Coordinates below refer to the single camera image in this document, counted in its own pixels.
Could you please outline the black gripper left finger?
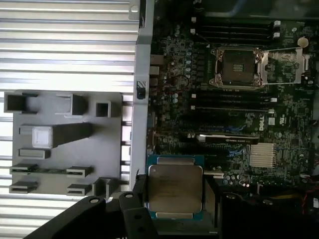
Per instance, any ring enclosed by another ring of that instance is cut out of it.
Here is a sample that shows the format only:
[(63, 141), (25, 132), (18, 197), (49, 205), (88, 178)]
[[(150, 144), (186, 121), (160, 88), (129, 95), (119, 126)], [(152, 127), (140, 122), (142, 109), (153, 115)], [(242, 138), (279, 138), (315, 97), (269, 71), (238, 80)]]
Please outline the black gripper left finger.
[(29, 235), (28, 239), (157, 239), (158, 232), (144, 207), (148, 176), (136, 176), (132, 191), (107, 202), (86, 197)]

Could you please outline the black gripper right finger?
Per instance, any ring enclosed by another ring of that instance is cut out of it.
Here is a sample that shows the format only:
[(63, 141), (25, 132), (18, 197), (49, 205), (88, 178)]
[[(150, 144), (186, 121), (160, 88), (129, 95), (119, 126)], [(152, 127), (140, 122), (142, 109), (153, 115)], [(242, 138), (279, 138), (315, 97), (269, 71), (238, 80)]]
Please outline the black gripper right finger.
[(204, 207), (219, 239), (310, 239), (312, 218), (302, 213), (300, 197), (242, 196), (222, 191), (213, 176), (204, 176)]

